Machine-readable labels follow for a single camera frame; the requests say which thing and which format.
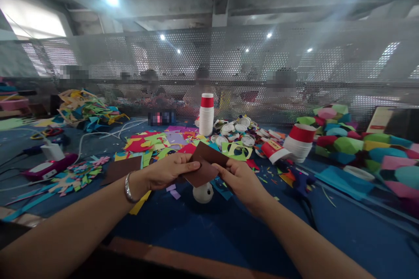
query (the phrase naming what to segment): brown felt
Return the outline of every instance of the brown felt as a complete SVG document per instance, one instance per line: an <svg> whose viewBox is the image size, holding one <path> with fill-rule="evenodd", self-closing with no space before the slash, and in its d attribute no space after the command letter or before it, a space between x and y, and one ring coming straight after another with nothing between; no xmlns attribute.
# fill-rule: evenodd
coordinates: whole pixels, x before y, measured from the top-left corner
<svg viewBox="0 0 419 279"><path fill-rule="evenodd" d="M193 187L200 187L217 177L218 170L211 166L211 164L201 156L194 154L190 161L199 161L201 164L201 167L198 170L183 175Z"/></svg>
<svg viewBox="0 0 419 279"><path fill-rule="evenodd" d="M142 156L114 161L108 167L106 177L100 185L106 185L126 176L131 171L141 169Z"/></svg>
<svg viewBox="0 0 419 279"><path fill-rule="evenodd" d="M201 167L198 170L184 174L183 177L188 180L192 186L200 187L215 179L218 175L218 170L211 166L211 164L217 163L220 166L225 167L228 157L209 147L205 143L199 142L190 161L199 161Z"/></svg>

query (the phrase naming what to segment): stack of paper cups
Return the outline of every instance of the stack of paper cups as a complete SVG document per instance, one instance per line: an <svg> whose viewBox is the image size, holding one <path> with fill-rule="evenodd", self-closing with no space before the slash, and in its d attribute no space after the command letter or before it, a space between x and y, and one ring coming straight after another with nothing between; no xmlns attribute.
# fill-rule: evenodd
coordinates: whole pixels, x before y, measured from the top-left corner
<svg viewBox="0 0 419 279"><path fill-rule="evenodd" d="M214 94L203 93L199 110L199 133L210 136L214 125Z"/></svg>
<svg viewBox="0 0 419 279"><path fill-rule="evenodd" d="M295 124L284 142L284 148L288 149L292 155L290 159L302 163L306 160L316 133L316 128L306 124Z"/></svg>

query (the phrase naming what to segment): metal mesh fence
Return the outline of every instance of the metal mesh fence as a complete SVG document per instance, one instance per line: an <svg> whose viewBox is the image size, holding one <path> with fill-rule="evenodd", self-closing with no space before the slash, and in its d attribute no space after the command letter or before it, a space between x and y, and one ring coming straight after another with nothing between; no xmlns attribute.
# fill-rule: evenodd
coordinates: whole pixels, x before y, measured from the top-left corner
<svg viewBox="0 0 419 279"><path fill-rule="evenodd" d="M365 128L378 105L419 105L418 43L418 22L367 20L7 41L0 58L16 82L85 87L132 114L196 118L213 92L217 118L289 125L341 103Z"/></svg>

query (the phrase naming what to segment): blue table surface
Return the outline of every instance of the blue table surface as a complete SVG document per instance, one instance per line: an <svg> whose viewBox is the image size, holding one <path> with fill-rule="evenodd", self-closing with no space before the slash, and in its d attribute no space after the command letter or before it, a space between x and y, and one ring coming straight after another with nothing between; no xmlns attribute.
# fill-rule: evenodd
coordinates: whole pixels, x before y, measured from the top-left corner
<svg viewBox="0 0 419 279"><path fill-rule="evenodd" d="M191 123L180 123L180 125L192 126ZM115 132L120 128L121 126L118 126L110 131ZM129 137L149 129L163 131L166 127L150 127L142 124L123 131L121 137ZM80 138L85 133L67 127L65 134L72 140L65 151L77 153ZM30 131L24 130L2 132L0 134L1 159L6 160L18 154L22 149L39 143L39 141L30 140L30 135ZM91 135L84 138L82 158L91 155L113 156L115 152L122 151L124 144L121 141L112 136L99 139L100 136ZM261 168L258 175L268 182L263 185L271 195L277 196L281 204L308 222L303 208L293 197L293 190L277 176L275 167L268 160L263 160L255 154L252 158ZM28 169L44 160L45 157L42 154L25 158L21 162L17 159L17 162L1 167L0 171L9 167ZM311 154L303 165L320 172L329 164L328 159ZM268 167L275 177L267 172ZM11 170L2 174L0 189L27 183L27 180L18 173L18 170ZM53 196L33 207L29 213L49 217L100 189L100 182L103 178L104 174L100 174L91 184L77 193L71 193L65 197ZM276 180L278 184L274 184L271 179ZM13 197L32 191L39 186L41 185L1 192L0 204L5 205ZM177 185L177 191L181 194L179 200L175 200L166 191L153 192L138 215L125 216L113 229L111 235L278 276L300 277L271 231L260 220L254 218L236 197L226 201L215 191L213 199L208 204L199 204L194 200L192 186L188 183ZM319 186L309 196L318 229L326 239L377 278L417 278L419 273L418 225L368 201L364 201L363 205L370 210L365 210L338 191L327 190L327 193L336 208L327 200ZM383 189L375 188L369 198L401 210L397 198ZM25 202L27 201L8 207L18 209Z"/></svg>

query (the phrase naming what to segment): paper flower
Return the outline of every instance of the paper flower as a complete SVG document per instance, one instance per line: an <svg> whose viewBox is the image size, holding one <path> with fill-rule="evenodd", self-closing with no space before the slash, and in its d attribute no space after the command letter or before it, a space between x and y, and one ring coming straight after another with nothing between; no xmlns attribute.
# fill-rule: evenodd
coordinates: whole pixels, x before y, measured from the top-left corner
<svg viewBox="0 0 419 279"><path fill-rule="evenodd" d="M92 164L94 165L94 169L106 164L109 161L109 159L110 159L109 156L106 156L106 157L100 157L98 160L93 161Z"/></svg>

